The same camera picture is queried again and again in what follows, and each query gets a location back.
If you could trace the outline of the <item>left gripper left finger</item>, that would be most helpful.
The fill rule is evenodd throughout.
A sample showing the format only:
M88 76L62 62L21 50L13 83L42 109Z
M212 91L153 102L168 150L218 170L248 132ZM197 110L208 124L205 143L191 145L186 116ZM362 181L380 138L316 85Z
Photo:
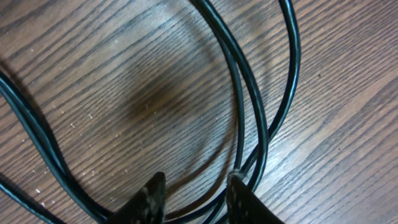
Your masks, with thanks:
M160 224L165 218L165 174L156 172L107 224Z

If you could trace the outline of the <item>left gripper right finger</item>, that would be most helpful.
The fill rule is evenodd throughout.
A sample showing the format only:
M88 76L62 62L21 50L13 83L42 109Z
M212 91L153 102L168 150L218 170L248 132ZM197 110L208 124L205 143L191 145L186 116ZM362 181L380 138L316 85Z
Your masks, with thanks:
M284 224L242 181L238 171L228 174L226 202L231 224Z

